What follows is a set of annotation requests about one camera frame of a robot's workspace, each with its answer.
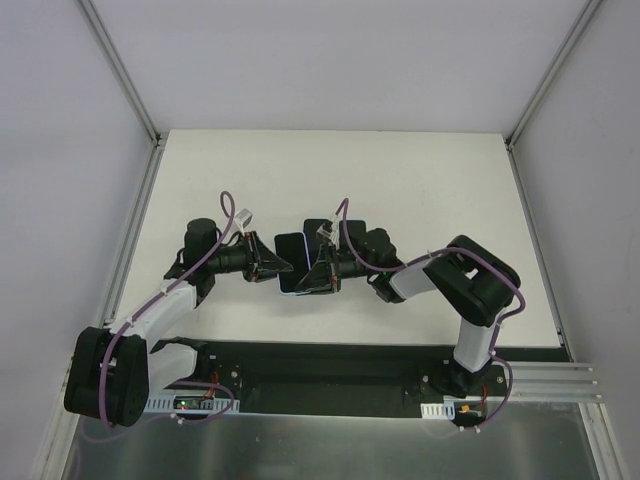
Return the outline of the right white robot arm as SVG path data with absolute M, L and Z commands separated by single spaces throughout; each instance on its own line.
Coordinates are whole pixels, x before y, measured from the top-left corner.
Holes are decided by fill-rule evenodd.
M 509 265 L 465 235 L 408 263 L 399 259 L 382 228 L 359 235 L 345 232 L 345 248 L 332 243 L 323 230 L 318 237 L 318 256 L 296 284 L 297 293 L 337 293 L 341 283 L 352 278 L 365 278 L 390 304 L 437 291 L 461 323 L 450 359 L 429 375 L 431 386 L 443 395 L 464 398 L 484 385 L 499 325 L 525 307 L 521 280 Z

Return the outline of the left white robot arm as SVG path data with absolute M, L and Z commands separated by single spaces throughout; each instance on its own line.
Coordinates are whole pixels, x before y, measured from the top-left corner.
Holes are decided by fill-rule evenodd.
M 204 387 L 210 363 L 195 348 L 157 343 L 179 321 L 196 311 L 219 274 L 239 272 L 248 282 L 289 273 L 292 265 L 270 250 L 254 231 L 227 245 L 216 223 L 198 218 L 187 224 L 184 243 L 158 290 L 133 312 L 107 327 L 87 327 L 76 340 L 64 393 L 67 412 L 106 426 L 134 425 L 149 397 L 182 381 Z

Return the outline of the black phone case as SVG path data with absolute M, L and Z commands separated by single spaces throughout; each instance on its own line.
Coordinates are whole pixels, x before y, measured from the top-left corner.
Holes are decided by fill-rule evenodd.
M 316 262 L 321 248 L 321 241 L 318 237 L 318 230 L 323 226 L 327 226 L 328 222 L 328 219 L 321 218 L 311 218 L 304 220 L 303 233 L 306 238 L 309 267 L 312 267 Z

